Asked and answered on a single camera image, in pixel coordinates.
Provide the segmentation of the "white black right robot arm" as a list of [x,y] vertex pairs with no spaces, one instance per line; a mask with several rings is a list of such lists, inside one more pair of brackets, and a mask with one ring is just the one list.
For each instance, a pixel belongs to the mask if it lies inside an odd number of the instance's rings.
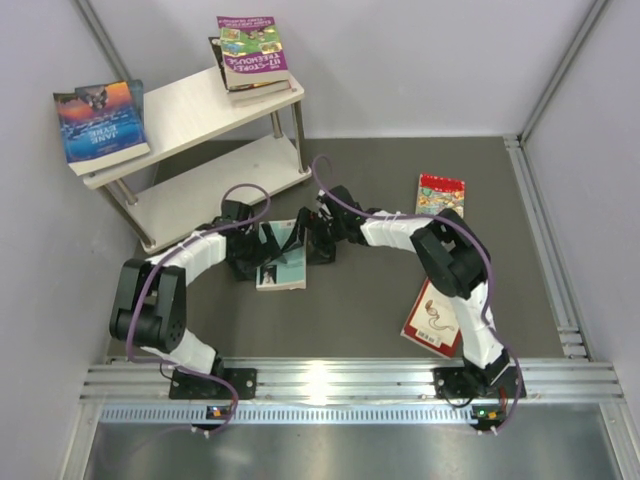
[[335,261],[337,243],[389,247],[417,255],[429,284],[448,297],[463,343],[462,376],[478,396],[490,396],[503,384],[508,348],[497,337],[490,307],[493,272],[484,245],[454,210],[433,216],[363,211],[342,185],[319,191],[317,209],[298,211],[289,246],[305,236],[309,261]]

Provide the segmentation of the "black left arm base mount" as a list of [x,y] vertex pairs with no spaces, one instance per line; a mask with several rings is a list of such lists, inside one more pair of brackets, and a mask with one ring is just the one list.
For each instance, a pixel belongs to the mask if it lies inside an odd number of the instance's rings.
[[[226,368],[222,379],[235,389],[239,400],[255,398],[256,369]],[[231,400],[232,392],[219,382],[175,371],[168,396],[171,400]]]

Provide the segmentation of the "purple storey treehouse book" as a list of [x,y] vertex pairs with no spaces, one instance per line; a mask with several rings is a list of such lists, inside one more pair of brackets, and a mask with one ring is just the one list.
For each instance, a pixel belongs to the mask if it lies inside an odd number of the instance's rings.
[[231,89],[289,80],[284,48],[273,17],[217,16],[216,20],[222,67]]

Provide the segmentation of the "red Edward Tulane book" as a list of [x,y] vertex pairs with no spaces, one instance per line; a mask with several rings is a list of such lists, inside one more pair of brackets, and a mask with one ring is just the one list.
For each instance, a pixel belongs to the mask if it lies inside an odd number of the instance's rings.
[[423,283],[400,336],[441,357],[456,354],[462,338],[451,299],[429,280]]

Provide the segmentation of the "black treehouse book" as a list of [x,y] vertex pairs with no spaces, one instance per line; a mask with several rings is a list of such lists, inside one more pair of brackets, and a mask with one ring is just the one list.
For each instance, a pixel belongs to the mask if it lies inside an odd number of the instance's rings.
[[219,37],[209,37],[208,38],[208,42],[209,42],[209,46],[211,47],[214,59],[215,59],[215,63],[216,66],[219,70],[224,88],[226,90],[227,93],[231,92],[231,89],[228,85],[227,82],[227,76],[226,76],[226,70],[225,70],[225,66],[224,66],[224,58],[223,58],[223,51],[222,51],[222,47],[221,47],[221,42],[220,42],[220,38]]

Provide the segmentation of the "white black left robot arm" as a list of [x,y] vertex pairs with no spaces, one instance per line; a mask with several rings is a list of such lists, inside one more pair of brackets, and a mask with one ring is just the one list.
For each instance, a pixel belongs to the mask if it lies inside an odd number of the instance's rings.
[[205,397],[223,391],[222,357],[187,327],[187,287],[222,263],[235,279],[251,280],[270,262],[285,264],[285,254],[304,245],[305,234],[295,222],[286,221],[280,228],[260,219],[251,206],[224,200],[219,216],[175,246],[124,263],[109,333],[125,344],[128,360],[180,367]]

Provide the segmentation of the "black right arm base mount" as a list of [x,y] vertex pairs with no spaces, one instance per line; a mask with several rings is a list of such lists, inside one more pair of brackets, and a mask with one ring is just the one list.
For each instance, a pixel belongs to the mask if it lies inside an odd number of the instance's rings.
[[517,378],[516,369],[511,366],[491,386],[482,386],[464,375],[463,367],[440,367],[433,370],[435,395],[437,399],[451,403],[470,400],[499,400],[515,398],[518,388],[521,396],[526,396],[524,385]]

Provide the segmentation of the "light teal paperback book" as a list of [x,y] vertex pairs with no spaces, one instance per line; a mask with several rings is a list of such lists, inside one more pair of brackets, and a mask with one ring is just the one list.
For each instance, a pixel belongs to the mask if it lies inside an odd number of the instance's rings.
[[262,292],[306,288],[306,244],[300,260],[293,263],[266,262],[256,271],[256,289]]

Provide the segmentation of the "blue Jane Eyre book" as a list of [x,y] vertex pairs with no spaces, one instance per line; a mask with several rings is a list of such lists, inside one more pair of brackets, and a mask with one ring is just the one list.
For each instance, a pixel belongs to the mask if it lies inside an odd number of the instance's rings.
[[53,100],[66,162],[76,175],[94,174],[150,152],[142,81],[77,87],[55,93]]

